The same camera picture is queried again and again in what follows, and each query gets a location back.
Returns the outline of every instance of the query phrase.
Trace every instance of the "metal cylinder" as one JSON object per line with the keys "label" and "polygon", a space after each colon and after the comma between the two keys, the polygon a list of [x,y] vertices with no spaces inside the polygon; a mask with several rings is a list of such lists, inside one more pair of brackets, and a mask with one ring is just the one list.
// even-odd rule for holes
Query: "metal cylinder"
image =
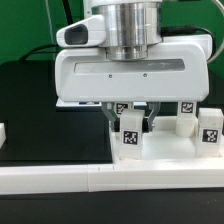
{"label": "metal cylinder", "polygon": [[105,18],[105,47],[110,60],[138,60],[148,56],[147,46],[161,42],[160,3],[129,3],[92,8]]}

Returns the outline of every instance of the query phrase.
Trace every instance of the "sticker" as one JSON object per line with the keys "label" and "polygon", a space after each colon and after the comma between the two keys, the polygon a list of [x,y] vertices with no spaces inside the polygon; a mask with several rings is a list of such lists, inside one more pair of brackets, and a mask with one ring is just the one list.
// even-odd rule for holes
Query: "sticker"
{"label": "sticker", "polygon": [[135,131],[123,132],[123,144],[138,145],[139,133]]}
{"label": "sticker", "polygon": [[193,112],[194,112],[194,103],[183,102],[181,104],[181,113],[193,114]]}
{"label": "sticker", "polygon": [[218,133],[219,133],[218,130],[203,129],[202,142],[217,143]]}
{"label": "sticker", "polygon": [[128,103],[117,103],[116,105],[116,113],[117,114],[122,114],[124,109],[128,109]]}

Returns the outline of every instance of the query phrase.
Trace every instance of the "white platform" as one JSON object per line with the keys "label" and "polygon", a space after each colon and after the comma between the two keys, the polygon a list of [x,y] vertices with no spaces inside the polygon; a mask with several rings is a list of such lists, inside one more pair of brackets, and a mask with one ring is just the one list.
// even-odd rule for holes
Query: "white platform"
{"label": "white platform", "polygon": [[5,136],[5,126],[4,124],[0,124],[0,149],[5,142],[6,136]]}
{"label": "white platform", "polygon": [[141,161],[120,161],[111,133],[114,164],[0,168],[0,194],[224,187],[224,137],[220,157],[195,158],[194,138],[175,136],[175,120],[156,118]]}

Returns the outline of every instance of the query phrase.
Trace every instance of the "robotic arm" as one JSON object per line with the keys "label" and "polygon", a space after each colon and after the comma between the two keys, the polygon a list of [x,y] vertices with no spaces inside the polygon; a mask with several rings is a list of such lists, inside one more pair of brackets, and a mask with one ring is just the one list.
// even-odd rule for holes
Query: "robotic arm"
{"label": "robotic arm", "polygon": [[152,109],[149,131],[160,102],[203,101],[209,92],[212,39],[162,38],[161,2],[84,1],[88,18],[57,33],[58,44],[66,48],[56,61],[59,98],[102,102],[112,123],[116,102],[146,102]]}

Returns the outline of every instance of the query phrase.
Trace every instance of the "black and white tag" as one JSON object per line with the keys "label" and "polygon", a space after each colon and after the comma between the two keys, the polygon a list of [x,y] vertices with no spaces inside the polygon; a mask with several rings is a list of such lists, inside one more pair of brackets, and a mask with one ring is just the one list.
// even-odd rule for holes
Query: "black and white tag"
{"label": "black and white tag", "polygon": [[139,144],[139,132],[123,131],[123,144],[137,146]]}
{"label": "black and white tag", "polygon": [[194,103],[182,102],[181,103],[181,113],[193,114],[194,113]]}
{"label": "black and white tag", "polygon": [[124,109],[129,109],[128,103],[117,103],[116,104],[116,114],[121,115]]}
{"label": "black and white tag", "polygon": [[203,129],[202,142],[217,144],[218,138],[219,130]]}

